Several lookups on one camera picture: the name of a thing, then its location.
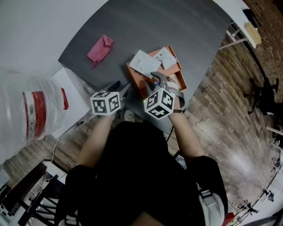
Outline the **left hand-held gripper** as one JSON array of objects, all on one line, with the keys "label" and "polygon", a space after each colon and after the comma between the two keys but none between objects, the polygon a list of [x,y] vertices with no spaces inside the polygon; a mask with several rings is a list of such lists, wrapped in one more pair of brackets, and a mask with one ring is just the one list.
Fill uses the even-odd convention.
[{"label": "left hand-held gripper", "polygon": [[90,97],[93,114],[110,116],[120,113],[125,107],[124,100],[129,94],[130,87],[130,83],[121,87],[121,82],[117,81],[106,88],[95,92]]}]

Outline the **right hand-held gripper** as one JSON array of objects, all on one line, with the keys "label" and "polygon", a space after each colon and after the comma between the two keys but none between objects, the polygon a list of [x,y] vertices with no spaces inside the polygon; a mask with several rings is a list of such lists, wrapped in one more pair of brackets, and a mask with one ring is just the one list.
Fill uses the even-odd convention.
[{"label": "right hand-held gripper", "polygon": [[151,81],[145,81],[148,97],[143,101],[145,112],[153,118],[160,120],[174,112],[175,98],[179,98],[180,108],[184,106],[184,94],[175,89],[177,85],[167,83],[166,75],[161,72],[151,72],[158,79],[155,86]]}]

